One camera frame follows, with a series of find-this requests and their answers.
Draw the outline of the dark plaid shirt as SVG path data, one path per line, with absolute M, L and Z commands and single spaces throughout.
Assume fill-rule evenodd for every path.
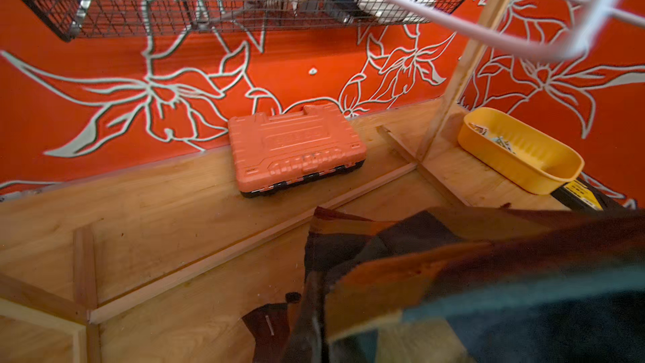
M 243 321 L 256 362 L 641 362 L 644 213 L 317 208 L 305 285 Z

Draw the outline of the clothespins in yellow tray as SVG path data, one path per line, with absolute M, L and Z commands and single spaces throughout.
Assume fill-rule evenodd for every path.
M 491 142 L 493 142 L 493 143 L 497 144 L 498 146 L 502 147 L 506 151 L 508 151 L 508 152 L 510 152 L 512 154 L 515 153 L 515 151 L 512 148 L 511 143 L 508 140 L 506 140 L 503 136 L 500 136 L 500 135 L 499 136 L 492 136 L 491 133 L 490 133 L 490 130 L 485 126 L 481 126 L 481 125 L 478 125 L 478 124 L 472 124 L 472 123 L 468 123 L 468 126 L 470 126 L 470 128 L 472 128 L 478 134 L 482 135 L 486 139 L 488 139 Z

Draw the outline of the red tool case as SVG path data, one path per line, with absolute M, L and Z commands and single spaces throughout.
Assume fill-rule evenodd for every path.
M 367 157 L 366 144 L 333 105 L 233 117 L 228 136 L 238 189 L 247 198 L 354 171 Z

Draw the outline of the yellow plastic tray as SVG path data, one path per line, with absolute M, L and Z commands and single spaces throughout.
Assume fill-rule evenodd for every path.
M 487 127 L 492 136 L 503 136 L 515 153 L 478 134 L 468 123 Z M 472 156 L 535 195 L 549 195 L 571 183 L 585 166 L 583 157 L 573 148 L 492 108 L 479 108 L 465 114 L 458 143 Z

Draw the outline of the black box with label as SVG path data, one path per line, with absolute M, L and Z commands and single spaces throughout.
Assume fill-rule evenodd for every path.
M 551 193 L 551 197 L 574 211 L 603 212 L 622 209 L 620 203 L 580 179 L 557 188 Z

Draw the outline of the wooden clothes rack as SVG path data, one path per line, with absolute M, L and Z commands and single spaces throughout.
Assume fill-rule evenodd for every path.
M 196 35 L 145 68 L 143 39 L 66 44 L 19 0 L 1 0 L 1 28 L 1 186 L 26 191 L 1 206 L 1 272 L 63 298 L 77 231 L 92 233 L 106 303 L 402 167 L 378 127 L 414 148 L 439 106 L 420 84 L 405 107 L 353 121 L 368 147 L 359 171 L 247 199 L 225 118 L 353 94 L 353 32 L 272 35 L 264 53 Z

